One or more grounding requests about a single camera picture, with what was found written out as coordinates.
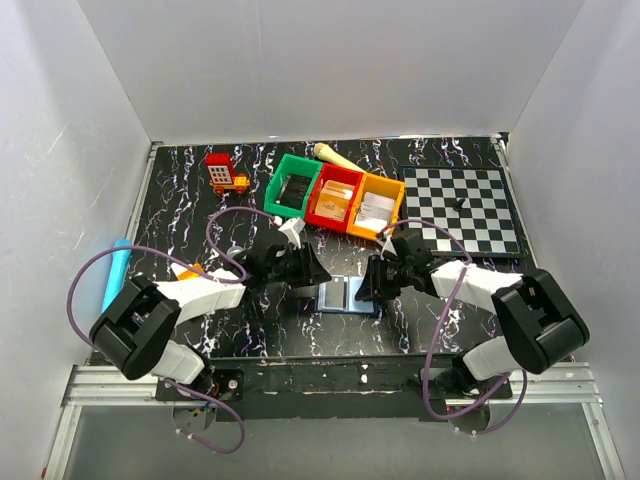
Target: cable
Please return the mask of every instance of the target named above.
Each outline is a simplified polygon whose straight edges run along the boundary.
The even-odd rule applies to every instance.
[[[429,379],[428,379],[428,375],[429,375],[429,370],[431,368],[431,362],[433,360],[433,352],[435,350],[435,346],[436,343],[438,342],[438,333],[440,332],[440,329],[442,328],[442,326],[444,325],[444,322],[446,321],[447,317],[449,316],[449,310],[451,310],[451,306],[453,305],[453,302],[456,299],[456,295],[458,295],[458,292],[460,291],[460,288],[462,287],[462,282],[464,281],[464,277],[467,274],[467,269],[469,267],[469,265],[471,263],[473,263],[473,259],[471,258],[471,255],[469,254],[469,252],[467,252],[467,250],[464,248],[464,246],[453,236],[451,235],[451,233],[449,233],[449,231],[445,228],[439,227],[438,225],[435,225],[431,222],[428,222],[426,220],[422,220],[422,219],[416,219],[416,218],[412,218],[412,219],[407,219],[407,220],[398,220],[397,222],[391,223],[389,225],[387,225],[384,229],[382,229],[382,232],[385,232],[386,230],[395,227],[397,225],[402,225],[404,223],[421,223],[422,225],[425,225],[427,227],[431,227],[431,228],[435,228],[436,230],[446,234],[460,249],[460,251],[464,254],[466,261],[465,261],[465,266],[462,269],[462,271],[460,272],[460,276],[458,277],[458,280],[456,281],[456,284],[453,287],[453,290],[451,291],[451,294],[449,295],[449,298],[447,298],[447,301],[445,302],[445,305],[442,309],[442,313],[440,314],[440,316],[438,317],[438,322],[436,323],[436,328],[435,331],[431,337],[431,342],[429,343],[429,348],[427,349],[427,356],[425,358],[424,361],[424,380],[422,382],[422,400],[424,403],[424,408],[427,410],[427,412],[429,413],[429,415],[431,415],[433,418],[436,418],[438,420],[451,420],[453,418],[458,418],[461,417],[467,413],[469,413],[471,410],[478,408],[479,406],[483,405],[487,399],[489,399],[489,397],[491,397],[495,392],[498,391],[498,389],[503,385],[503,383],[509,378],[509,376],[511,375],[510,373],[507,373],[505,375],[503,375],[500,380],[498,380],[498,382],[496,382],[495,385],[493,385],[484,395],[480,396],[475,402],[473,402],[471,405],[466,406],[465,408],[463,408],[460,411],[448,414],[448,415],[442,415],[438,412],[436,412],[433,407],[431,406],[431,402],[429,400]],[[511,410],[511,412],[509,412],[509,414],[502,419],[499,423],[497,423],[496,425],[487,428],[485,430],[481,430],[481,431],[474,431],[474,432],[465,432],[468,434],[486,434],[486,433],[491,433],[494,432],[495,430],[499,429],[500,427],[503,427],[509,420],[511,420],[511,418],[513,418],[513,416],[516,414],[516,412],[518,411],[518,409],[520,408],[520,405],[522,404],[522,401],[524,400],[524,396],[527,393],[527,372],[525,372],[524,370],[522,371],[522,380],[523,380],[523,385],[522,385],[522,391],[520,392],[520,397],[518,397],[518,400],[516,402],[516,404],[514,405],[513,409]]]
[[[187,270],[190,270],[193,273],[196,273],[198,275],[200,275],[201,277],[207,278],[209,280],[212,281],[217,281],[220,283],[242,283],[244,280],[246,280],[247,278],[247,271],[242,267],[242,265],[240,265],[238,262],[236,262],[233,258],[231,258],[229,255],[227,255],[225,252],[223,252],[222,250],[220,250],[215,243],[213,242],[213,239],[211,238],[210,235],[210,230],[211,227],[213,226],[213,224],[217,221],[218,217],[220,217],[220,215],[225,214],[225,213],[229,213],[229,212],[233,212],[233,211],[242,211],[242,212],[251,212],[251,213],[256,213],[258,215],[262,215],[263,217],[267,217],[270,220],[274,220],[275,217],[273,215],[269,215],[268,213],[265,213],[261,210],[256,210],[254,208],[249,208],[249,207],[229,207],[226,208],[224,210],[220,210],[219,212],[214,213],[213,215],[211,215],[211,217],[209,218],[209,222],[207,223],[207,241],[209,242],[210,247],[220,256],[220,258],[222,258],[223,260],[225,260],[226,262],[230,263],[231,265],[233,265],[235,268],[237,268],[241,275],[240,278],[238,279],[225,279],[225,278],[216,278],[213,277],[207,273],[204,273],[198,269],[196,269],[195,267],[189,265],[188,263],[180,260],[179,258],[175,258],[165,252],[162,252],[160,250],[157,250],[155,248],[151,248],[151,247],[143,247],[141,245],[123,245],[120,247],[112,247],[112,248],[108,248],[107,250],[104,250],[100,253],[98,253],[97,255],[94,255],[92,258],[90,258],[87,263],[85,263],[82,267],[80,267],[80,270],[78,270],[78,273],[76,274],[76,276],[73,278],[73,280],[71,281],[71,285],[69,286],[69,292],[67,293],[67,317],[69,319],[69,324],[71,325],[71,328],[73,329],[73,331],[76,333],[76,335],[78,335],[78,337],[80,337],[82,339],[83,342],[85,342],[87,345],[89,345],[91,348],[93,348],[93,344],[91,343],[91,340],[89,340],[89,337],[87,337],[82,330],[80,330],[80,327],[78,326],[78,323],[76,322],[75,317],[73,316],[73,295],[76,291],[76,288],[78,287],[78,283],[80,282],[80,279],[82,278],[82,275],[84,275],[84,273],[89,269],[89,267],[91,265],[93,265],[95,262],[97,262],[98,260],[100,260],[102,257],[109,255],[113,252],[117,252],[120,250],[135,250],[138,252],[144,252],[144,253],[152,253],[154,255],[157,255],[161,258],[164,258],[165,260],[169,260],[173,263],[177,263],[178,265],[186,268]],[[182,390],[183,392],[186,392],[192,396],[195,397],[199,397],[202,400],[206,400],[208,402],[211,403],[215,403],[218,407],[222,408],[223,410],[229,412],[229,414],[231,414],[231,416],[236,420],[236,422],[238,422],[238,426],[240,427],[240,440],[238,441],[238,443],[236,445],[234,445],[231,448],[224,448],[224,447],[218,447],[217,445],[214,445],[213,443],[209,442],[208,440],[192,434],[191,432],[189,432],[188,430],[185,429],[181,429],[180,433],[183,433],[184,435],[187,435],[189,438],[193,438],[196,441],[202,443],[203,445],[206,445],[207,447],[209,447],[211,450],[213,450],[214,452],[218,452],[218,453],[224,453],[224,454],[228,454],[228,453],[233,453],[236,450],[238,450],[241,446],[242,443],[244,442],[244,438],[245,438],[245,425],[244,422],[242,421],[242,419],[240,418],[240,415],[238,415],[238,413],[231,408],[230,406],[228,406],[226,403],[221,402],[220,400],[217,400],[209,395],[205,395],[203,393],[197,392],[195,390],[190,389],[189,387],[186,387],[184,385],[181,385],[179,383],[177,383],[174,380],[165,378],[164,379],[165,382],[169,383],[170,385],[172,385],[174,388],[178,389],[178,390]]]

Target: plastic container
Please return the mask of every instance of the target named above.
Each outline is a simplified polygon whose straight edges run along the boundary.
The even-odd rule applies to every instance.
[[[267,186],[267,191],[264,198],[264,211],[273,215],[279,215],[281,217],[303,218],[305,212],[307,211],[309,195],[311,195],[311,191],[313,190],[321,169],[321,162],[310,160],[308,158],[297,157],[288,153],[285,154],[282,157],[282,160],[280,160],[280,164],[276,169],[276,173],[273,174],[273,178]],[[307,193],[304,196],[302,208],[300,210],[276,203],[278,195],[282,190],[282,184],[289,175],[300,175],[303,177],[311,178],[311,183],[309,184]]]
[[[353,205],[351,207],[351,214],[349,216],[349,222],[347,224],[347,233],[356,235],[358,237],[368,238],[369,240],[375,240],[377,231],[369,230],[354,225],[358,211],[360,210],[360,203],[362,197],[366,193],[374,193],[376,195],[382,195],[383,197],[395,199],[393,212],[391,215],[391,223],[398,221],[398,214],[402,200],[404,199],[405,185],[404,182],[398,180],[391,180],[390,178],[379,177],[377,175],[371,175],[365,173],[362,177],[362,183],[358,189],[358,193],[355,196]]]
[[[307,213],[304,217],[304,221],[318,227],[330,228],[331,230],[336,230],[338,232],[346,232],[347,224],[349,223],[349,218],[351,217],[351,209],[353,207],[356,196],[358,195],[358,191],[360,190],[362,177],[363,174],[361,172],[347,170],[346,168],[337,167],[328,163],[324,164],[322,166],[322,171],[318,176],[318,180],[316,180],[316,184],[311,192],[311,196],[309,197],[309,202],[307,203]],[[344,220],[342,221],[334,220],[324,215],[317,215],[314,213],[318,205],[318,200],[320,198],[322,189],[327,182],[332,180],[335,182],[353,186],[353,194],[347,202],[347,211],[345,213]]]

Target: wall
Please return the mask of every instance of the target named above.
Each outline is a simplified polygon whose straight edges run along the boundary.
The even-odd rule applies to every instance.
[[[126,227],[150,143],[75,0],[0,2],[0,465],[39,478],[73,362],[64,303]],[[76,297],[88,329],[107,265]]]
[[[510,131],[583,0],[79,0],[167,143]]]
[[[588,323],[591,362],[628,478],[640,477],[640,4],[587,0],[511,136],[540,264]]]

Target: red toy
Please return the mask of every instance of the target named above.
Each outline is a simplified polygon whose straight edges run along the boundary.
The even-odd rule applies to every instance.
[[[231,155],[228,153],[210,153],[204,159],[211,181],[209,185],[218,195],[222,195],[225,190],[235,190],[237,194],[244,195],[251,186],[249,178],[244,173],[233,170]]]

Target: orange bin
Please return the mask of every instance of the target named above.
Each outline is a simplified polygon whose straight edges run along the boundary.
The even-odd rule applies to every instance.
[[[353,201],[353,206],[351,207],[349,223],[347,224],[347,233],[358,237],[368,238],[369,240],[375,240],[378,232],[354,225],[358,212],[360,211],[360,203],[362,202],[363,196],[366,193],[374,193],[376,195],[395,199],[393,214],[391,217],[391,223],[393,223],[398,221],[398,214],[400,212],[402,200],[404,199],[404,192],[404,182],[365,173],[362,176],[360,188],[358,189],[358,193]]]

